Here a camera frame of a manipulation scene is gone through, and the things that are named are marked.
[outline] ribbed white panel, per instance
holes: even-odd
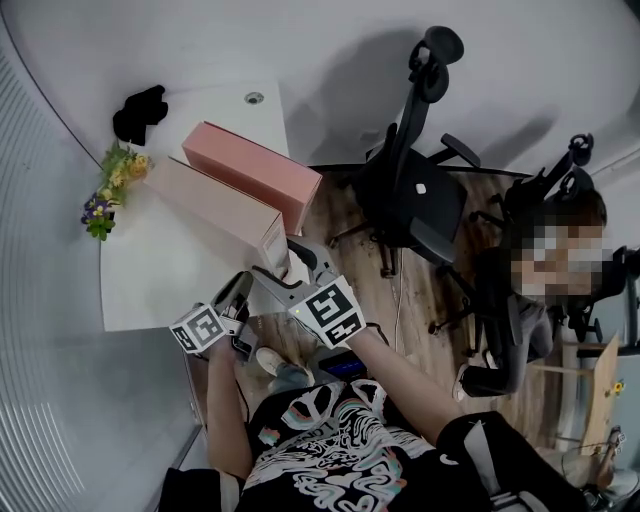
[[[0,510],[142,510],[194,427],[168,331],[103,332],[98,171],[0,18]]]

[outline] sleeve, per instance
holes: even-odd
[[[215,469],[169,468],[162,484],[158,512],[232,512],[244,482]]]
[[[582,492],[566,482],[497,412],[453,420],[440,433],[436,448],[475,469],[494,508],[504,506],[496,500],[517,497],[526,501],[533,496],[549,511],[587,510]]]

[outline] wooden floor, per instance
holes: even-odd
[[[456,238],[458,259],[455,267],[472,280],[473,256],[483,248],[495,245],[499,233],[489,224],[470,223],[468,213],[490,208],[488,198],[506,190],[511,178],[472,173],[455,173],[454,176],[469,192]],[[325,175],[303,227],[305,236],[323,243],[363,220],[351,190],[338,189],[335,181],[334,175]],[[473,317],[468,317],[457,329],[443,330],[438,336],[428,334],[432,321],[441,321],[447,313],[461,309],[462,295],[450,278],[437,278],[433,265],[412,251],[404,250],[402,279],[400,276],[382,279],[378,247],[366,232],[342,241],[333,250],[333,258],[353,287],[365,319],[379,323],[398,352],[445,389],[451,389],[459,366],[467,362],[463,353],[469,340],[473,339],[474,327]],[[310,336],[301,332],[285,315],[254,319],[254,327],[265,345],[276,348],[293,362],[304,362],[313,351]],[[476,356],[472,363],[483,364],[482,358]],[[268,394],[269,380],[255,363],[239,372],[239,381],[251,409]],[[534,446],[549,446],[551,436],[555,434],[560,392],[558,376],[529,370],[518,393],[495,399],[468,398],[463,407],[468,412],[498,410]]]

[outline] person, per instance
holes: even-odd
[[[506,297],[513,295],[522,343],[509,343],[510,326],[495,322],[501,331],[488,340],[493,365],[462,364],[453,388],[457,401],[467,396],[500,396],[515,392],[524,381],[528,362],[547,357],[553,350],[553,332],[547,306],[569,297],[591,295],[601,286],[602,238],[607,209],[602,196],[585,190],[570,201],[545,201],[522,215],[500,244],[499,258],[483,261],[476,285],[491,288],[506,317]],[[502,276],[500,285],[496,276]],[[478,280],[488,281],[484,285]]]
[[[292,374],[306,385],[306,372],[271,357],[265,367],[278,377],[287,370],[289,389],[267,397],[245,428],[233,349],[216,342],[207,396],[214,469],[169,469],[159,512],[585,509],[581,492],[499,413],[465,415],[368,329],[347,343],[375,380],[294,389]]]

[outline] desk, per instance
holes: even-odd
[[[589,455],[593,453],[595,448],[598,448],[591,445],[606,442],[611,430],[611,415],[613,412],[613,402],[615,400],[613,387],[616,383],[620,339],[618,335],[615,335],[606,345],[595,343],[579,343],[577,345],[583,348],[597,348],[602,350],[593,369],[562,368],[541,364],[532,364],[530,368],[556,373],[572,373],[591,379],[589,412],[586,428],[582,436],[582,441],[580,442],[580,445],[584,446],[581,453],[583,455]]]
[[[249,92],[264,101],[250,105]],[[137,150],[152,159],[172,156],[187,162],[182,141],[207,120],[288,156],[278,85],[257,82],[166,94],[167,117],[147,132],[147,145]],[[119,331],[166,327],[195,302],[210,302],[238,271],[237,263],[213,254],[201,242],[209,231],[204,221],[165,202],[144,184],[131,188],[126,208],[115,217],[116,228],[101,244],[101,293],[105,329]],[[308,281],[307,269],[289,252],[292,269],[286,281]],[[249,297],[252,315],[283,311],[260,286]]]

